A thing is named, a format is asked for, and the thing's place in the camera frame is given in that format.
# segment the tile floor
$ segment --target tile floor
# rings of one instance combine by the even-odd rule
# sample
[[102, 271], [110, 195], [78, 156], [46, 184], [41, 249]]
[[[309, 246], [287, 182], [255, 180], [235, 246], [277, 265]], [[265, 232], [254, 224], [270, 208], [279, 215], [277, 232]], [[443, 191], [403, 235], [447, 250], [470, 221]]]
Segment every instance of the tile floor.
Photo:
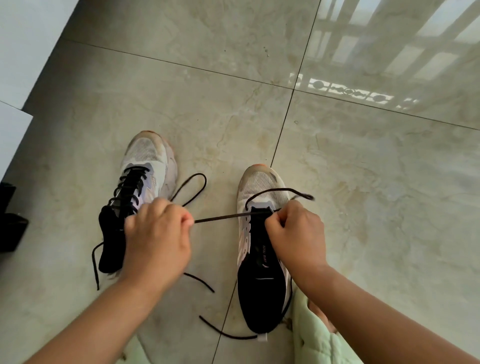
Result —
[[[316, 196], [335, 268], [480, 357], [478, 41], [480, 0], [81, 1], [4, 179], [30, 226], [0, 256], [3, 362], [96, 297], [97, 214], [143, 129], [174, 145], [180, 180], [208, 176], [194, 216], [233, 213], [245, 168], [272, 165]], [[152, 362], [292, 363], [285, 325], [259, 343], [198, 320], [249, 334], [236, 221], [192, 242], [188, 271], [216, 293], [180, 279], [140, 330]]]

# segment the hand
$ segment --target hand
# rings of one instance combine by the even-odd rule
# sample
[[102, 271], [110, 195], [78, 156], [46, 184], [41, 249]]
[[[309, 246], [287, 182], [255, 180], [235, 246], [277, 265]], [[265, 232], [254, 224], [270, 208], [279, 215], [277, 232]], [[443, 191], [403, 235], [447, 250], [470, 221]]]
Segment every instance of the hand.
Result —
[[190, 261], [193, 224], [190, 212], [163, 198], [143, 204], [137, 215], [125, 219], [127, 247], [119, 281], [158, 301]]
[[266, 219], [265, 228], [278, 259], [296, 282], [308, 272], [328, 266], [324, 223], [297, 200], [290, 200]]

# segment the sneaker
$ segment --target sneaker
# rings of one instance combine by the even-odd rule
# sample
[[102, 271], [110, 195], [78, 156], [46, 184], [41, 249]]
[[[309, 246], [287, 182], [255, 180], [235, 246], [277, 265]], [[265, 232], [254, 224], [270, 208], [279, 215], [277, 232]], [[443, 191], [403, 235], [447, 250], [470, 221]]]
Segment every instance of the sneaker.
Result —
[[177, 163], [171, 146], [151, 131], [140, 132], [132, 139], [120, 170], [114, 197], [103, 206], [98, 216], [103, 232], [103, 252], [98, 270], [108, 274], [117, 272], [123, 265], [125, 219], [136, 214], [143, 203], [150, 203], [156, 197], [170, 199], [177, 181]]
[[290, 274], [278, 260], [265, 229], [265, 219], [288, 202], [288, 192], [266, 192], [247, 203], [271, 188], [285, 188], [285, 184], [273, 169], [255, 164], [243, 174], [237, 193], [239, 214], [270, 212], [239, 218], [238, 295], [245, 322], [257, 334], [277, 327], [291, 298]]

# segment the forearm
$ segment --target forearm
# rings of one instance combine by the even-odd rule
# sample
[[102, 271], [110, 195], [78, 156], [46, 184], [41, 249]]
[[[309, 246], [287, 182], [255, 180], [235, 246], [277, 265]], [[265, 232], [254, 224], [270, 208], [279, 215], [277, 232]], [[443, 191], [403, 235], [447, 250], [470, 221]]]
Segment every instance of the forearm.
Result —
[[118, 282], [26, 364], [114, 363], [157, 300]]
[[478, 363], [330, 267], [298, 284], [365, 363]]

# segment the beige tile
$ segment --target beige tile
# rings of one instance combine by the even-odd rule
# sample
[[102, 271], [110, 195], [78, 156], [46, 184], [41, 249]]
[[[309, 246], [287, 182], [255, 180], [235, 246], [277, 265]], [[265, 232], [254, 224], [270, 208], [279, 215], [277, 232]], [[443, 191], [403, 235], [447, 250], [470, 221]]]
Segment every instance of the beige tile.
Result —
[[480, 357], [479, 131], [295, 91], [273, 168], [333, 267]]
[[480, 129], [480, 0], [322, 0], [296, 89]]
[[[234, 213], [244, 170], [272, 160], [291, 92], [61, 41], [27, 103], [34, 120], [5, 177], [18, 186], [11, 211], [30, 226], [0, 263], [2, 360], [26, 359], [96, 296], [90, 254], [102, 240], [97, 216], [137, 132], [169, 139], [179, 181], [207, 175], [206, 190], [189, 207], [196, 218]], [[180, 279], [141, 329], [153, 363], [212, 362], [218, 335], [198, 315], [224, 322], [237, 231], [234, 219], [193, 228], [188, 272], [216, 293]]]
[[[234, 340], [222, 336], [218, 343], [213, 364], [293, 363], [292, 331], [287, 328], [287, 322], [290, 320], [290, 317], [291, 314], [289, 311], [286, 314], [286, 318], [284, 318], [284, 322], [267, 335], [267, 342], [260, 342], [258, 340]], [[235, 336], [250, 336], [255, 334], [249, 330], [243, 318], [237, 287], [235, 287], [223, 331]]]
[[293, 88], [318, 3], [86, 0], [63, 36]]

